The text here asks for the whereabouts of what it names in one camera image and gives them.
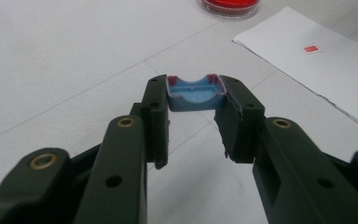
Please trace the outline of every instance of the table surface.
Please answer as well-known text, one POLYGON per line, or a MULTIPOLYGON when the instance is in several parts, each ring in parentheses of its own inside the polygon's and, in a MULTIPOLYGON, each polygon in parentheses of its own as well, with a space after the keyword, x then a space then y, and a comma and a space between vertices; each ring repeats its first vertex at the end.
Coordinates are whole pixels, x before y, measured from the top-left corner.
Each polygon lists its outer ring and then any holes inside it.
MULTIPOLYGON (((358 42, 358 0, 262 0, 249 19, 216 16, 197 0, 0 2, 0 182, 39 148, 75 156, 99 144, 160 74, 235 77, 267 117, 296 121, 349 161, 358 124, 232 42, 283 7, 358 42)), ((213 115, 170 112, 169 163, 148 165, 148 223, 267 223, 252 164, 224 157, 213 115)))

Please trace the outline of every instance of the white paper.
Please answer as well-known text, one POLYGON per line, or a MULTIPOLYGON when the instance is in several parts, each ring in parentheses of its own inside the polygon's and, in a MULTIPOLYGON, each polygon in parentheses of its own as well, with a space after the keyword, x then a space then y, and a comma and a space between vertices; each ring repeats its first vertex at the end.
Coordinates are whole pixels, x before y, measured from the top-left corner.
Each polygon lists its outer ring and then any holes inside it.
POLYGON ((358 122, 358 43, 290 7, 235 36, 234 42, 358 122))

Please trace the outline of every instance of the blue object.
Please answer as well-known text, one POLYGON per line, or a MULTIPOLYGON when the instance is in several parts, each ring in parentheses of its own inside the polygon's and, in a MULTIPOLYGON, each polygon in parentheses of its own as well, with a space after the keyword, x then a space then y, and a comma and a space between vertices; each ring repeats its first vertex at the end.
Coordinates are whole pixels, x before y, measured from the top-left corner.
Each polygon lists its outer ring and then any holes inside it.
POLYGON ((223 106, 227 93, 222 79, 215 74, 194 81, 167 77, 168 105, 173 112, 216 109, 223 106))

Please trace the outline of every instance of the red square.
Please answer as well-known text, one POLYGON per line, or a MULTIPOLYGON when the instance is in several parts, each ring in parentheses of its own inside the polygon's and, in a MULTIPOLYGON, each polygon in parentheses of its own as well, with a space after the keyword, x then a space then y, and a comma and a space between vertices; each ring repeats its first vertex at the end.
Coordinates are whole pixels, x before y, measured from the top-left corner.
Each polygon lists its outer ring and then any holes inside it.
POLYGON ((317 51, 317 50, 319 50, 319 49, 318 49, 318 47, 312 45, 312 46, 307 46, 307 47, 305 47, 304 50, 305 50, 307 53, 311 53, 311 52, 317 51))

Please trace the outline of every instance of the white tabletop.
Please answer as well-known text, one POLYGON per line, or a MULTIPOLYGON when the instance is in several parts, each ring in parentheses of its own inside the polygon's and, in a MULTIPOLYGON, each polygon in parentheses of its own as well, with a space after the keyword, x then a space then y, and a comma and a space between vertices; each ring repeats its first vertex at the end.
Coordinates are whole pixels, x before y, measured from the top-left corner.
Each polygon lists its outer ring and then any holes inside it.
MULTIPOLYGON (((267 117, 296 121, 349 161, 358 124, 231 41, 287 6, 358 42, 358 0, 262 0, 249 19, 216 16, 197 0, 0 1, 0 182, 39 148, 75 156, 99 144, 160 74, 235 77, 267 117)), ((253 165, 224 157, 213 114, 170 113, 169 163, 148 166, 148 223, 267 223, 253 165)))

